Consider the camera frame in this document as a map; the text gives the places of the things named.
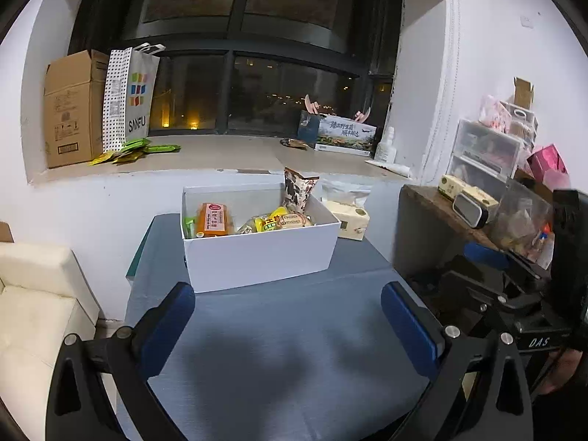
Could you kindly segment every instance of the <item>orange snack package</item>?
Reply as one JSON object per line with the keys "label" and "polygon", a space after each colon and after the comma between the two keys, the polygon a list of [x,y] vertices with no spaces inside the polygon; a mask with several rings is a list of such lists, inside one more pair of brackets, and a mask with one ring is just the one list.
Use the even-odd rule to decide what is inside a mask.
{"label": "orange snack package", "polygon": [[229,234],[226,206],[204,203],[196,217],[196,238],[217,237]]}

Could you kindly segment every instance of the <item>open white box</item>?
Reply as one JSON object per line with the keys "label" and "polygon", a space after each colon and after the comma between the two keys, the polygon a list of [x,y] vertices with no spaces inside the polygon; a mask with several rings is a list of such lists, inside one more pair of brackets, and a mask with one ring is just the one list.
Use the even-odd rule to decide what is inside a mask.
{"label": "open white box", "polygon": [[188,239],[184,218],[195,217],[203,203],[225,204],[234,230],[283,202],[284,184],[185,187],[182,238],[190,282],[197,293],[287,279],[328,268],[340,222],[312,195],[305,213],[316,224],[298,229]]}

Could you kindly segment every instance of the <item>window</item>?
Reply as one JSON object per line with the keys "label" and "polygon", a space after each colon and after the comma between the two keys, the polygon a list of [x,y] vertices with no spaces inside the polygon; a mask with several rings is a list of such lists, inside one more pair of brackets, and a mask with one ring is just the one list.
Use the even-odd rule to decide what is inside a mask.
{"label": "window", "polygon": [[304,97],[386,118],[402,0],[82,0],[69,52],[162,43],[150,133],[295,136]]}

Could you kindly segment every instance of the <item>window sill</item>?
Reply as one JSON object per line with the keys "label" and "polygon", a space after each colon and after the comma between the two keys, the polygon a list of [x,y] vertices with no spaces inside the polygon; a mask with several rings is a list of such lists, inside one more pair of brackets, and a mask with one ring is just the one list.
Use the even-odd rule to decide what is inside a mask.
{"label": "window sill", "polygon": [[117,166],[87,163],[47,169],[33,185],[85,176],[174,170],[233,170],[243,173],[281,172],[284,167],[302,173],[331,173],[409,181],[392,172],[366,164],[365,157],[284,147],[279,138],[255,136],[156,136],[154,144],[179,144],[177,153],[149,154],[136,162]]}

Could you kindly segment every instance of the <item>wooden tabletop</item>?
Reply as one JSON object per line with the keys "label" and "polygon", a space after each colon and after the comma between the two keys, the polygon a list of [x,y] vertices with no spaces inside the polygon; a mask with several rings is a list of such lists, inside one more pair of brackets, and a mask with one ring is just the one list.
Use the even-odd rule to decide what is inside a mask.
{"label": "wooden tabletop", "polygon": [[484,247],[492,248],[493,250],[499,250],[483,230],[476,230],[469,227],[458,217],[453,211],[453,203],[441,195],[437,187],[405,185],[402,187],[402,193],[415,200],[424,209],[434,212],[439,219],[443,220],[464,239],[484,245]]}

